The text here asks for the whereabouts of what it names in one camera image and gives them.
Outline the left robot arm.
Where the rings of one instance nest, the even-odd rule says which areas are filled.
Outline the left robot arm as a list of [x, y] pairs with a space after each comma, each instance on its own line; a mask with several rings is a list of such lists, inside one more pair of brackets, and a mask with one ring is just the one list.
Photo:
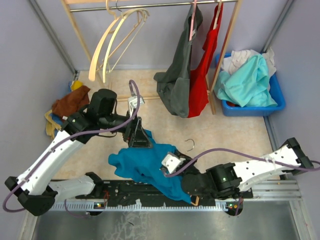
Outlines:
[[117, 94], [109, 89], [96, 91], [90, 103], [65, 119], [54, 140], [31, 167], [19, 176], [7, 178], [4, 184], [10, 190], [9, 195], [15, 195], [23, 210], [36, 217], [59, 201], [101, 197], [104, 182], [94, 172], [60, 181], [54, 181], [53, 177], [92, 137], [100, 137], [103, 133], [121, 133], [129, 147], [151, 148], [153, 144], [138, 117], [139, 107], [144, 102], [141, 95], [132, 92], [126, 115], [119, 115], [116, 112]]

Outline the orange wooden hanger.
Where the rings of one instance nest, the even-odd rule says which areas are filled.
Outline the orange wooden hanger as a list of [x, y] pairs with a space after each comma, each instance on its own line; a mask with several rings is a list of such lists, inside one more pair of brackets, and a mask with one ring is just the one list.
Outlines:
[[[195, 148], [195, 141], [192, 138], [189, 138], [187, 140], [185, 140], [185, 142], [191, 142], [192, 143], [192, 147], [190, 149], [187, 150], [187, 152], [192, 151]], [[199, 202], [200, 202], [200, 198], [199, 196], [193, 196], [194, 197], [194, 201], [191, 202], [191, 204], [195, 207], [199, 206]]]

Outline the blue t shirt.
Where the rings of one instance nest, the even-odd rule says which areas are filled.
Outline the blue t shirt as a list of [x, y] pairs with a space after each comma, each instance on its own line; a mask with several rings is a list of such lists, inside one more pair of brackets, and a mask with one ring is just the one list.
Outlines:
[[168, 153], [175, 153], [177, 148], [171, 144], [156, 143], [149, 130], [146, 134], [152, 148], [128, 147], [122, 148], [117, 154], [109, 155], [108, 163], [116, 168], [114, 173], [122, 178], [153, 185], [167, 198], [190, 204], [190, 195], [181, 187], [182, 178], [168, 178], [161, 172], [162, 160]]

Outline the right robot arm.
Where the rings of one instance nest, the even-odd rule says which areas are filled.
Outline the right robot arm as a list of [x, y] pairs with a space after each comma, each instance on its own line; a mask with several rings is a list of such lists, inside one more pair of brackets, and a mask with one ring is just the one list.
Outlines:
[[274, 176], [285, 173], [295, 175], [315, 169], [294, 137], [287, 139], [278, 150], [260, 158], [252, 158], [226, 148], [220, 150], [247, 157], [249, 160], [219, 164], [204, 173], [199, 172], [193, 164], [187, 163], [181, 180], [181, 187], [185, 193], [200, 199], [235, 199], [255, 184]]

